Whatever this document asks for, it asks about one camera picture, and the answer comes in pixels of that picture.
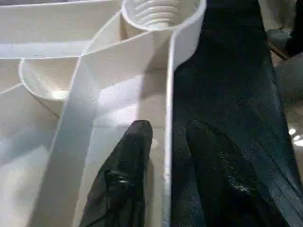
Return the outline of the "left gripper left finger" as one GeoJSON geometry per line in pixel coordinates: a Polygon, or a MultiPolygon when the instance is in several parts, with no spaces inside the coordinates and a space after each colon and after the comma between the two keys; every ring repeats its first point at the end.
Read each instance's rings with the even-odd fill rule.
{"type": "Polygon", "coordinates": [[[144,226],[145,174],[152,138],[148,120],[132,122],[99,169],[80,226],[144,226]]]}

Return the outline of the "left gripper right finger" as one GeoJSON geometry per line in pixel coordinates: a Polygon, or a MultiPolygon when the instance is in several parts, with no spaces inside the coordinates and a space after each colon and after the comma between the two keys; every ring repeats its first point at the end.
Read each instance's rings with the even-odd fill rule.
{"type": "Polygon", "coordinates": [[[254,167],[229,137],[193,120],[186,129],[208,227],[285,227],[286,219],[254,167]]]}

